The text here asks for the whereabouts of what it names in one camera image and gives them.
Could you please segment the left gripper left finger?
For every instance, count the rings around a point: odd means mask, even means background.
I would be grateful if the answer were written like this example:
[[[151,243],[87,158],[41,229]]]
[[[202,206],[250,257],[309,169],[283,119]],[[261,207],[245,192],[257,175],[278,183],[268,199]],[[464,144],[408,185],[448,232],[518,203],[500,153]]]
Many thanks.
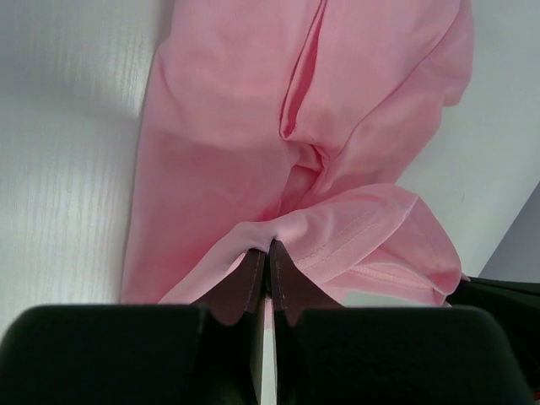
[[[249,250],[196,303],[206,319],[192,377],[193,404],[257,404],[252,377],[266,254]]]

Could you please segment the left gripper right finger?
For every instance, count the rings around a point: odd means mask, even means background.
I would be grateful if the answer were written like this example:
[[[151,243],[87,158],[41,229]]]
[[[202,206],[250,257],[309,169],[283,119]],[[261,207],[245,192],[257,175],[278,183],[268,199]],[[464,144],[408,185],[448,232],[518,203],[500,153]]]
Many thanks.
[[[284,243],[273,240],[268,253],[268,287],[273,302],[278,404],[312,404],[309,367],[304,345],[294,327],[304,311],[341,310],[343,305],[326,294],[294,264]]]

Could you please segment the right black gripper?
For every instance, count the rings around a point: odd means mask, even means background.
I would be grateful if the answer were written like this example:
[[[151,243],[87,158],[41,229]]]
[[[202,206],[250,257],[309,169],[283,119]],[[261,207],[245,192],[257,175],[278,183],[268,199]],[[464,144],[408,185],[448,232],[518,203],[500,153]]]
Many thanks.
[[[487,311],[503,328],[524,376],[539,378],[539,284],[470,278],[446,298]]]

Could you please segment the pink t shirt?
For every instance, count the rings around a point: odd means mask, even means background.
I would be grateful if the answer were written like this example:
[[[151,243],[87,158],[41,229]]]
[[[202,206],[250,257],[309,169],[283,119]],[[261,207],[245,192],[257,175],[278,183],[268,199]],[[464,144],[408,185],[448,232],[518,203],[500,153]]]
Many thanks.
[[[397,179],[472,72],[468,1],[178,1],[149,75],[124,304],[192,303],[283,242],[335,300],[463,279]]]

